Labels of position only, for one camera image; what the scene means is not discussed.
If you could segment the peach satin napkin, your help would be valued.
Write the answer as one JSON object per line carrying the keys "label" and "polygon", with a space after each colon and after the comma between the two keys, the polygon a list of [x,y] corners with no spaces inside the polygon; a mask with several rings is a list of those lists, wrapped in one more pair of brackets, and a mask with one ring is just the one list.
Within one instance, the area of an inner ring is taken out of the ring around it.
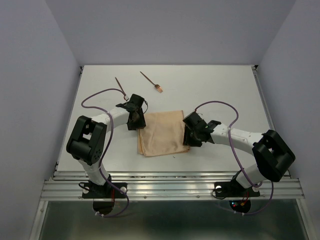
{"label": "peach satin napkin", "polygon": [[186,153],[183,145],[185,124],[182,110],[151,112],[144,115],[146,127],[137,131],[137,150],[145,157]]}

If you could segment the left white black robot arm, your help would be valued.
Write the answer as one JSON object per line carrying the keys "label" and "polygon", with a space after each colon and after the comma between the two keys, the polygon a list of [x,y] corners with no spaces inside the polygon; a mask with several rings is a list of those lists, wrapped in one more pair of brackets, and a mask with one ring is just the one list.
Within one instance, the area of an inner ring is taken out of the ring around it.
{"label": "left white black robot arm", "polygon": [[143,104],[145,99],[132,94],[125,103],[119,103],[110,111],[94,117],[80,116],[75,122],[67,141],[66,151],[76,159],[88,176],[87,183],[81,183],[83,198],[110,198],[115,189],[110,185],[111,175],[105,170],[102,159],[105,150],[110,146],[109,140],[105,145],[107,133],[113,136],[113,130],[126,125],[129,131],[146,127]]}

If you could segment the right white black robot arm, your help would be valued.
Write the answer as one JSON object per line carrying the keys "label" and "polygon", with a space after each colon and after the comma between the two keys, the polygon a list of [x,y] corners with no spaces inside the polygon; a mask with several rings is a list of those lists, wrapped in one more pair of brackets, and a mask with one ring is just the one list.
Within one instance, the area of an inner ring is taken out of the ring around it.
{"label": "right white black robot arm", "polygon": [[258,133],[230,128],[215,120],[205,122],[196,112],[185,117],[183,122],[183,145],[224,145],[231,147],[233,152],[240,150],[255,159],[255,164],[242,167],[230,181],[215,183],[217,198],[242,197],[247,192],[258,197],[259,192],[254,192],[253,189],[265,180],[279,182],[296,159],[295,154],[275,130]]}

